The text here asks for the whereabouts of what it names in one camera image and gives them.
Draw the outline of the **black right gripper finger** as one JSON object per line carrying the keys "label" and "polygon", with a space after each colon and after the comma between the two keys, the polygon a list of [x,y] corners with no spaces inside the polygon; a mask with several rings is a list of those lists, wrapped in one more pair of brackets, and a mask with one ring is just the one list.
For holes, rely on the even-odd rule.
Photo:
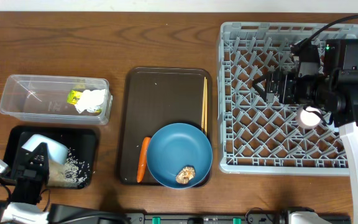
{"label": "black right gripper finger", "polygon": [[252,87],[266,103],[273,103],[274,101],[273,93],[266,92],[264,89],[259,87],[257,83],[252,83]]}
{"label": "black right gripper finger", "polygon": [[259,78],[256,78],[252,81],[252,86],[257,86],[258,83],[261,83],[262,81],[266,81],[268,79],[269,74],[262,75]]}

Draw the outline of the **light blue small bowl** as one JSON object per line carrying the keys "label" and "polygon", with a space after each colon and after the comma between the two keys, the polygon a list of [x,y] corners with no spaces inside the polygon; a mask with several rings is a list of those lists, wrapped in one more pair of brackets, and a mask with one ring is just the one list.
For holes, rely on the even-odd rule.
{"label": "light blue small bowl", "polygon": [[32,152],[41,143],[45,143],[47,145],[49,159],[61,165],[64,165],[66,163],[68,148],[62,143],[50,139],[46,136],[34,134],[29,138],[29,140],[24,143],[22,148]]}

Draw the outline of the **white rice pile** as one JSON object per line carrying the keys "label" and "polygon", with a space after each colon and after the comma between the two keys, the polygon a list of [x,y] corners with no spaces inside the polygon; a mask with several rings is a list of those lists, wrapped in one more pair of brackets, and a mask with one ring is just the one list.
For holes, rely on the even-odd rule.
{"label": "white rice pile", "polygon": [[91,164],[75,155],[75,150],[68,150],[64,165],[53,160],[48,161],[48,187],[64,189],[82,189],[91,178]]}

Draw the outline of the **pink plastic cup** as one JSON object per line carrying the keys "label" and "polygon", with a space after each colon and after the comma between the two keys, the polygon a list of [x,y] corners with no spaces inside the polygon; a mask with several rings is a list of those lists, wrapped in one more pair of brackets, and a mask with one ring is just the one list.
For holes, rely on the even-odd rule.
{"label": "pink plastic cup", "polygon": [[321,115],[321,111],[317,108],[307,106],[304,109],[301,107],[296,111],[295,121],[303,129],[313,129],[321,122],[319,115]]}

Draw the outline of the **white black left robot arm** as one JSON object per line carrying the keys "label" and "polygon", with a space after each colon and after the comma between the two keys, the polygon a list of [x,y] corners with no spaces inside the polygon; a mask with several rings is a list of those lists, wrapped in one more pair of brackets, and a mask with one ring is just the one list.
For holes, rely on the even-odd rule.
{"label": "white black left robot arm", "polygon": [[129,223],[125,215],[83,210],[53,204],[50,210],[40,210],[37,203],[49,173],[64,167],[68,149],[60,143],[25,143],[24,155],[16,170],[16,187],[0,202],[0,223]]}

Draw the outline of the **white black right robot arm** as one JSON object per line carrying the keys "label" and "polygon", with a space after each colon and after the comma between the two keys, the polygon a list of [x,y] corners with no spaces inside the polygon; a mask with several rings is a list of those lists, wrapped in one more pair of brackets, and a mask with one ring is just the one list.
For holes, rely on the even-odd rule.
{"label": "white black right robot arm", "polygon": [[252,82],[253,89],[265,102],[275,95],[284,105],[302,105],[303,111],[322,117],[339,130],[346,152],[351,180],[354,222],[358,223],[358,39],[328,39],[324,62],[318,47],[309,40],[292,45],[298,63],[294,72],[276,69]]}

